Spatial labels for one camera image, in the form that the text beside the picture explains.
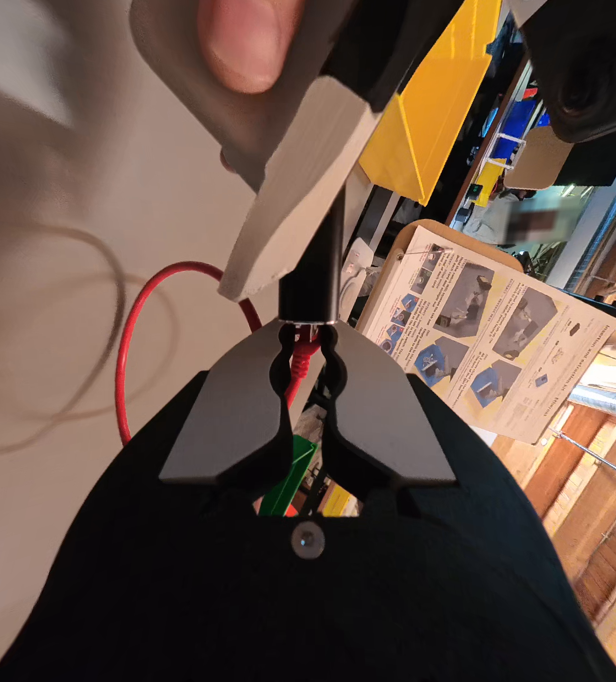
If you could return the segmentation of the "black computer monitor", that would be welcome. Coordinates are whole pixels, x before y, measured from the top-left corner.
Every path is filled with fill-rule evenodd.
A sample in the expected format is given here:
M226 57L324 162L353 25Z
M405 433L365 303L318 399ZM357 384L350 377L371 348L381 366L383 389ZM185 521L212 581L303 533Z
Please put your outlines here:
M616 179L616 131L575 144L554 186L611 186Z

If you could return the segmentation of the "grey metal stand base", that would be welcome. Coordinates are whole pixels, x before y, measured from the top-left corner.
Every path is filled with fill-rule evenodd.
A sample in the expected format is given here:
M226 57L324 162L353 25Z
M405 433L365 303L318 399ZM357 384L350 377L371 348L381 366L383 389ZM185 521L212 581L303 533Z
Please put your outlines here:
M380 277L383 260L363 239L357 238L347 252L340 273L338 318L347 322L359 297L368 297Z

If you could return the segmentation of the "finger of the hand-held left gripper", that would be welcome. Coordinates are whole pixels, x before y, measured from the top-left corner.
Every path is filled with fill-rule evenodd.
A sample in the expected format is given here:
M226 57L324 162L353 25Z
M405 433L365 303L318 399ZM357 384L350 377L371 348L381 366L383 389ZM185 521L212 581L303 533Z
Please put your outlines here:
M295 269L380 118L335 77L312 82L266 165L221 277L222 297L239 302Z

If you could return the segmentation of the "green plastic bin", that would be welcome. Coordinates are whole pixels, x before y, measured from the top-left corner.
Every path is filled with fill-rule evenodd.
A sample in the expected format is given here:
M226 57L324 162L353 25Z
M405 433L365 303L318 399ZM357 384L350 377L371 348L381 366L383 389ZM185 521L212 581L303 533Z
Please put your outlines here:
M272 490L263 496L259 516L295 516L294 510L290 514L295 493L302 483L318 444L299 435L293 436L292 464L287 476Z

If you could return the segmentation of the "small yellow storage crate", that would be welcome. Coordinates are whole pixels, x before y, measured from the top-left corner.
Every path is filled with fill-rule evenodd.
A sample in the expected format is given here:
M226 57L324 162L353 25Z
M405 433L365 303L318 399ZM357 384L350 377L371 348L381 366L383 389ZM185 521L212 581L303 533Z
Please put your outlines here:
M476 207L487 207L491 193L505 169L505 158L488 158L483 163L482 170L475 181L469 185L467 199L473 202Z

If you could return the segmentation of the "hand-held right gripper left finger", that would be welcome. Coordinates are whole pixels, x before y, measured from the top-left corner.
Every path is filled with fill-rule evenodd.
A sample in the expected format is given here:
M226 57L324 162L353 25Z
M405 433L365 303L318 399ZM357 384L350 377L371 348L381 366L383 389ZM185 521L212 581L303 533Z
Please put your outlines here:
M164 483L271 490L288 475L293 431L286 390L294 332L274 319L208 372L161 469Z

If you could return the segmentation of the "blue storage bin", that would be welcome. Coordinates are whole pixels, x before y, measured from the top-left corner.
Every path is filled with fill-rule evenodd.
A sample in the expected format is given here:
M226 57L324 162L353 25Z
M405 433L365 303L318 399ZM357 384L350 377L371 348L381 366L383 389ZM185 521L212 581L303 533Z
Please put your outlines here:
M505 163L517 150L517 139L523 139L529 121L537 107L534 98L524 99L512 105L508 116L503 121L500 132L509 137L498 136L492 148L489 158L502 159Z

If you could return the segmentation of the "black ethernet splitter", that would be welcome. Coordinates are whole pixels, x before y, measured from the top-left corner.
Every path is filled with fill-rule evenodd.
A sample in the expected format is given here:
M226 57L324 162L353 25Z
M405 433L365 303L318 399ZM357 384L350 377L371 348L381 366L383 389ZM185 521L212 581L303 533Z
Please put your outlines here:
M278 318L284 323L337 321L344 221L345 188L341 188L296 267L280 280Z

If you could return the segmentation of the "person's left hand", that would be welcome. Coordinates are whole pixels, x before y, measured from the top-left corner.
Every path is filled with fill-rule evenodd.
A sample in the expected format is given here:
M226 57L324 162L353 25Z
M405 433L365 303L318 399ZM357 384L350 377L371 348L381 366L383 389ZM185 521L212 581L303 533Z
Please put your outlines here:
M278 80L305 1L200 1L197 33L211 72L229 90L268 91Z

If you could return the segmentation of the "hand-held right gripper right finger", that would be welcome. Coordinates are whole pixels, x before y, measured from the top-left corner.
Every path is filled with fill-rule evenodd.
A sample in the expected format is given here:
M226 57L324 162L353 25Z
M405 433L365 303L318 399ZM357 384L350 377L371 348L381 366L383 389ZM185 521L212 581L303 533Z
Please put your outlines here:
M326 473L365 501L372 491L453 486L455 473L403 369L348 325L321 328L329 406Z

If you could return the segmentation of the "yellow plastic bin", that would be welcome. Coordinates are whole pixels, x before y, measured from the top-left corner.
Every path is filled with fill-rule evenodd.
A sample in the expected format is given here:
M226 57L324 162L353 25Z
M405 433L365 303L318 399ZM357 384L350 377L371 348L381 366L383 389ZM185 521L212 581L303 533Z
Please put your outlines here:
M426 206L490 66L502 1L464 1L394 96L359 163L369 180Z

